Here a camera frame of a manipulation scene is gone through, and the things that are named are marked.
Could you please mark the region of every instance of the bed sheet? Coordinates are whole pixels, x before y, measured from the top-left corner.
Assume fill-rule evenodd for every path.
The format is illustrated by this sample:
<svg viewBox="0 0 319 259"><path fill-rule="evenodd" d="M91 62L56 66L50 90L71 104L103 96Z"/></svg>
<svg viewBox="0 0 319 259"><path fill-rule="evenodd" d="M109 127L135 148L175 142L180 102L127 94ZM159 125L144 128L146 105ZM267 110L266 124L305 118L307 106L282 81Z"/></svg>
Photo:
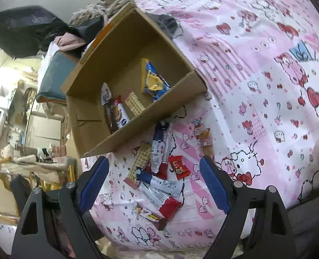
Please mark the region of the bed sheet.
<svg viewBox="0 0 319 259"><path fill-rule="evenodd" d="M183 206L157 231L132 212L153 206L123 179L153 127L108 154L109 177L91 213L114 243L131 249L186 250L210 246L225 215L199 172L203 152L194 130L205 125L216 166L252 188L277 187L286 207L319 190L319 15L309 0L135 0L140 9L170 14L174 43L205 79L208 92L172 114L173 155L191 175ZM96 157L82 160L88 170ZM242 232L249 234L254 211Z"/></svg>

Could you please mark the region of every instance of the pink bed sheet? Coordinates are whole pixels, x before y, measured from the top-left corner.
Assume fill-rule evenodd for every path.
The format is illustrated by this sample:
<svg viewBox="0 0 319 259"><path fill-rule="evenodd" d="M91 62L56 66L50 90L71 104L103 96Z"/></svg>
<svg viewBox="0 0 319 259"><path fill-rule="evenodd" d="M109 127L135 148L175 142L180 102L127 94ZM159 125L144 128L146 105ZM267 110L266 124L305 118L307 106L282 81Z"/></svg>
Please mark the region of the pink bed sheet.
<svg viewBox="0 0 319 259"><path fill-rule="evenodd" d="M156 211L123 179L153 128L108 154L109 177L91 213L114 243L131 249L209 246L225 215L199 172L196 120L213 138L216 166L253 188L277 187L286 207L319 190L319 15L309 0L136 0L145 12L170 14L173 41L205 79L208 92L172 114L172 154L183 155L183 206L164 231L132 212L134 201ZM96 157L82 160L88 170ZM242 237L249 234L250 211Z"/></svg>

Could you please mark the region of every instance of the cardboard box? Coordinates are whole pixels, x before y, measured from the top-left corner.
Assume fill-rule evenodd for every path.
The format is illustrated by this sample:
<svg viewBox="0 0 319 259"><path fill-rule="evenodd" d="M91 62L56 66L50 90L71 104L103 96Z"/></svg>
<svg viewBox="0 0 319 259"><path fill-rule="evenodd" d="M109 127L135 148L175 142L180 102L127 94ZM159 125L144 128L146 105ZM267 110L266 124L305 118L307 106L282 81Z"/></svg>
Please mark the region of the cardboard box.
<svg viewBox="0 0 319 259"><path fill-rule="evenodd" d="M147 58L171 89L159 100L142 93L141 58ZM122 96L131 121L112 135L101 105L106 82L113 97ZM127 4L98 34L61 87L80 157L116 150L151 124L206 92L204 81L175 44L133 3ZM134 91L145 111L135 117L124 103Z"/></svg>

